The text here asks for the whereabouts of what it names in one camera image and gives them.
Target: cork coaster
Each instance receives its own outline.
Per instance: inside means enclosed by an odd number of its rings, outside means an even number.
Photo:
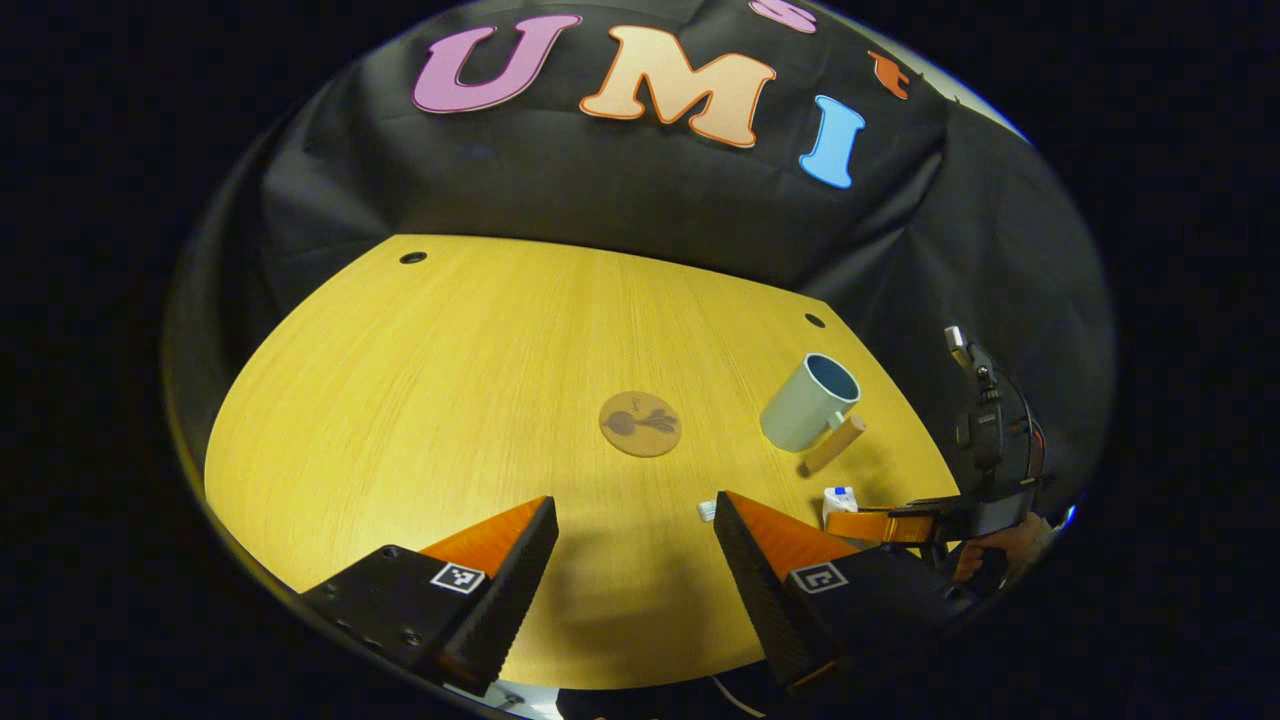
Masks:
[[[680,419],[671,405],[646,392],[622,392],[600,407],[604,438],[636,457],[655,457],[676,447],[680,429]]]

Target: white mug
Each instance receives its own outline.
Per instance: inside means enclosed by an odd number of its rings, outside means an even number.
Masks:
[[[842,425],[861,397],[852,373],[826,355],[810,352],[760,413],[760,429],[774,446],[800,452],[827,428]]]

